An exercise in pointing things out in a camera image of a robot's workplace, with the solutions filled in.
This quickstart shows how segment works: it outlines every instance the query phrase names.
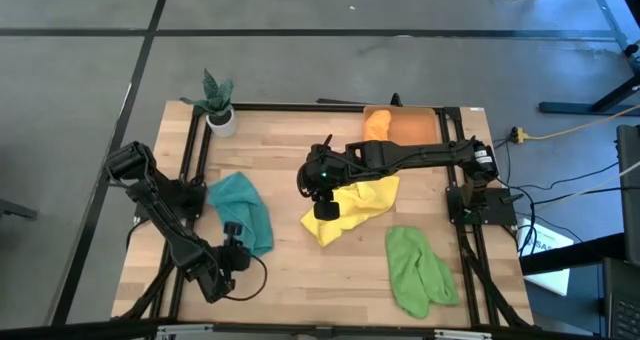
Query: teal cloth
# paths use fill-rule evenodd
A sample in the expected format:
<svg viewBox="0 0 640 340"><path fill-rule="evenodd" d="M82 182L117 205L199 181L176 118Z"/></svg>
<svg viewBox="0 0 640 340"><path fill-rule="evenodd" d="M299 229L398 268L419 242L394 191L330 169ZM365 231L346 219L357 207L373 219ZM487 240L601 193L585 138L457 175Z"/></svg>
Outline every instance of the teal cloth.
<svg viewBox="0 0 640 340"><path fill-rule="evenodd" d="M237 238L251 254L261 256L273 249L269 212L243 173L231 174L211 185L207 202L216 208L223 226L229 221L243 225Z"/></svg>

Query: towel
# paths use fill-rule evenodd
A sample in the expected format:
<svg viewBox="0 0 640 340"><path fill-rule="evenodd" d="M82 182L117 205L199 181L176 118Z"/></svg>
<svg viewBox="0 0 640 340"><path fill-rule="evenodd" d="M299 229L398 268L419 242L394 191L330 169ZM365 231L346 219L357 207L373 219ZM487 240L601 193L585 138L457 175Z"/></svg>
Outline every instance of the towel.
<svg viewBox="0 0 640 340"><path fill-rule="evenodd" d="M391 113L378 110L364 124L365 140L388 140ZM393 206L400 178L388 176L375 181L363 181L333 190L333 199L340 204L340 217L333 221L318 220L313 209L300 222L326 246L342 236L343 230L351 230L367 219L378 216Z"/></svg>
<svg viewBox="0 0 640 340"><path fill-rule="evenodd" d="M391 112L389 110L374 111L364 122L364 140L389 140L389 125Z"/></svg>
<svg viewBox="0 0 640 340"><path fill-rule="evenodd" d="M223 226L229 221L243 225L237 238L251 254L261 256L273 249L269 212L243 173L231 174L211 185L207 202L216 208Z"/></svg>
<svg viewBox="0 0 640 340"><path fill-rule="evenodd" d="M393 296L409 315L424 319L431 302L459 302L451 270L431 251L420 230L394 226L387 233L386 246Z"/></svg>

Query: cable connector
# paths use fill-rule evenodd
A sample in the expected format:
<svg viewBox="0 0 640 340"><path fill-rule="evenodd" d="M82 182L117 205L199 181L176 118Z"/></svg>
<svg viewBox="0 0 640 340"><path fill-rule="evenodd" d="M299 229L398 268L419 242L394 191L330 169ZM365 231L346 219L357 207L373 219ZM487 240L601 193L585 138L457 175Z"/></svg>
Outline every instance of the cable connector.
<svg viewBox="0 0 640 340"><path fill-rule="evenodd" d="M522 144L525 140L529 139L529 134L525 133L521 127L514 126L509 134L509 141Z"/></svg>

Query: gray floor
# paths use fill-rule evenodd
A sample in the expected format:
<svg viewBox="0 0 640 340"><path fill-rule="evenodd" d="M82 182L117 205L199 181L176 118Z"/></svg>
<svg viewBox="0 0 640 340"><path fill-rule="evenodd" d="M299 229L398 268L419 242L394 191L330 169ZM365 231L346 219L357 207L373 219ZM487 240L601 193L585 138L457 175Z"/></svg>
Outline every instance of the gray floor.
<svg viewBox="0 0 640 340"><path fill-rule="evenodd" d="M0 28L145 28L155 1L0 0ZM637 38L624 5L609 1L628 36ZM603 30L607 23L595 0L167 0L160 27ZM0 222L0 328L47 321L141 43L0 37L0 197L40 210L35 222ZM592 102L606 94L631 75L619 50L608 41L157 38L125 142L153 144L164 102L199 97L203 67L233 78L238 102L387 103L399 92L406 104L485 107L496 139L514 125L546 134L594 118L542 115L537 103ZM511 183L544 185L613 163L615 127L622 123L637 119L512 146ZM498 151L506 173L504 155ZM606 177L532 195L553 197ZM524 203L518 209L528 210ZM108 318L132 212L121 192L109 192L70 321ZM540 215L585 240L622 229L616 193Z"/></svg>

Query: potted plant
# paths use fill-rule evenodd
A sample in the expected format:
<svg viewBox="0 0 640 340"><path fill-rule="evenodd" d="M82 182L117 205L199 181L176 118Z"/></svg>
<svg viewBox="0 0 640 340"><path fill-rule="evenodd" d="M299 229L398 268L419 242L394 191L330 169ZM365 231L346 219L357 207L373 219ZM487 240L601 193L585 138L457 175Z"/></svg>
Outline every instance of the potted plant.
<svg viewBox="0 0 640 340"><path fill-rule="evenodd" d="M204 79L202 80L204 87L205 100L190 100L181 97L184 103L193 106L199 106L207 113L207 124L216 136L227 137L236 132L238 127L233 106L231 106L231 93L233 92L233 81L228 79L218 85L213 76L204 69Z"/></svg>

